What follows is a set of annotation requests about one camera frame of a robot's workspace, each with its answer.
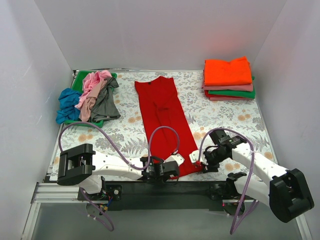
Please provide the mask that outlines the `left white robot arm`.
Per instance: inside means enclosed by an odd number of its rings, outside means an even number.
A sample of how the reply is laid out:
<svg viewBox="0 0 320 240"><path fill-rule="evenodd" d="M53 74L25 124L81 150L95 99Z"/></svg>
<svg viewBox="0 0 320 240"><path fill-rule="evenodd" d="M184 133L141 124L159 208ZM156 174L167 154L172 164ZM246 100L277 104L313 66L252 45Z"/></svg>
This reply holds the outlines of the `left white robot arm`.
<svg viewBox="0 0 320 240"><path fill-rule="evenodd" d="M133 168L119 156L93 150L92 144L82 144L60 153L57 184L83 188L95 200L106 196L103 176L124 177L132 181L165 182L180 175L184 158L176 153L163 160L156 156L129 159Z"/></svg>

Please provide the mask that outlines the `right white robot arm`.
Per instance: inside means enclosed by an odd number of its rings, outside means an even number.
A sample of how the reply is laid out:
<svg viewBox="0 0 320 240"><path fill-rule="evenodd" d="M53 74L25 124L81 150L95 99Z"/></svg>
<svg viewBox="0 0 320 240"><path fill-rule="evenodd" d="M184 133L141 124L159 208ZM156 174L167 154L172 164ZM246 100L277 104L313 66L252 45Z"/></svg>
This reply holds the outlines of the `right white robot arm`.
<svg viewBox="0 0 320 240"><path fill-rule="evenodd" d="M252 142L236 132L230 137L226 128L214 128L206 133L214 143L211 151L200 150L205 170L230 158L244 165L249 172L227 178L226 192L232 199L248 196L268 206L283 223L314 208L315 203L305 175L297 168L289 170L254 150Z"/></svg>

